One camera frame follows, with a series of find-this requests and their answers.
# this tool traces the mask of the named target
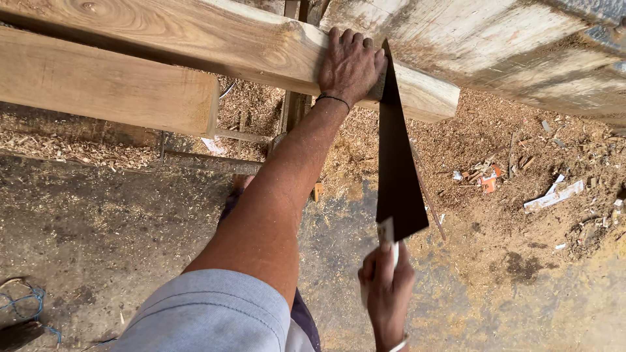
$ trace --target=dirty floor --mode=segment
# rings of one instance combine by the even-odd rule
[[[243,118],[220,126],[272,135],[280,92],[241,84],[231,94],[272,98],[255,100],[262,106],[253,116],[240,114],[251,106],[231,106]],[[25,276],[48,292],[41,321],[62,332],[60,351],[118,336],[143,300],[211,238],[231,175],[143,167],[158,158],[160,139],[145,129],[7,104],[0,104],[0,127],[0,149],[30,156],[0,156],[0,279]],[[431,226],[407,242],[417,275],[406,325],[412,349],[623,350],[626,228],[613,201],[624,181],[626,140],[600,122],[472,90],[463,90],[455,118],[409,121],[408,129],[448,237],[442,241]],[[513,132],[511,164],[518,169],[511,179]],[[376,246],[376,133],[377,113],[351,113],[320,177],[326,193],[304,209],[299,287],[325,351],[374,347],[356,271]],[[166,145],[205,148],[176,136]],[[228,156],[264,157],[263,148],[217,145]],[[502,145],[492,161],[505,175],[493,193],[453,180],[453,171],[473,172]],[[589,187],[526,214],[523,203],[543,195],[560,173],[557,190],[577,180]],[[8,293],[26,294],[17,287]],[[0,324],[13,323],[14,313],[0,314]],[[55,337],[46,333],[23,350],[56,351]]]

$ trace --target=blue rope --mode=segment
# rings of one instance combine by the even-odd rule
[[[43,311],[43,299],[46,297],[46,290],[40,288],[40,287],[32,287],[31,285],[25,283],[25,282],[21,282],[21,284],[26,285],[28,288],[31,289],[31,294],[24,296],[22,298],[18,298],[18,299],[13,299],[11,298],[9,295],[1,293],[0,292],[0,297],[4,297],[6,299],[9,300],[8,304],[5,304],[4,306],[0,307],[0,310],[8,308],[8,307],[12,307],[13,311],[15,312],[15,314],[17,314],[20,318],[22,319],[34,319],[35,321],[39,321],[39,315],[41,314],[41,311]],[[39,308],[37,309],[37,312],[31,316],[24,316],[22,315],[17,307],[15,306],[15,304],[17,302],[23,301],[25,299],[31,299],[34,298],[37,300],[37,302],[39,303]],[[46,326],[46,325],[41,325],[42,328],[50,330],[52,333],[54,333],[56,335],[56,344],[59,345],[61,343],[61,332],[58,331],[57,329],[54,329],[51,326]]]

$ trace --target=white saw handle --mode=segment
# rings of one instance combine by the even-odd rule
[[[398,266],[398,255],[400,246],[398,242],[394,241],[394,232],[393,232],[393,217],[388,217],[385,221],[378,224],[378,246],[380,247],[380,243],[383,241],[388,241],[392,243],[391,250],[393,251],[393,267],[394,269]],[[369,296],[369,285],[361,284],[361,303],[367,309],[367,297]]]

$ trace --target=left hand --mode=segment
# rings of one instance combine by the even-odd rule
[[[329,32],[330,43],[319,71],[321,91],[344,100],[350,108],[365,98],[385,67],[384,50],[374,50],[374,41],[362,33],[347,29],[339,37],[335,27]]]

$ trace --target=black bracelet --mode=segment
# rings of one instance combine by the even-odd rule
[[[346,106],[348,107],[348,113],[350,113],[350,105],[348,105],[348,103],[346,103],[346,101],[345,101],[345,100],[343,100],[343,99],[339,99],[339,98],[337,98],[336,96],[326,95],[326,92],[325,92],[325,91],[323,91],[323,92],[322,92],[322,94],[320,94],[320,95],[317,97],[316,101],[317,101],[317,100],[320,100],[320,99],[322,99],[322,98],[332,98],[332,99],[339,100],[339,101],[343,102],[343,104],[346,104]]]

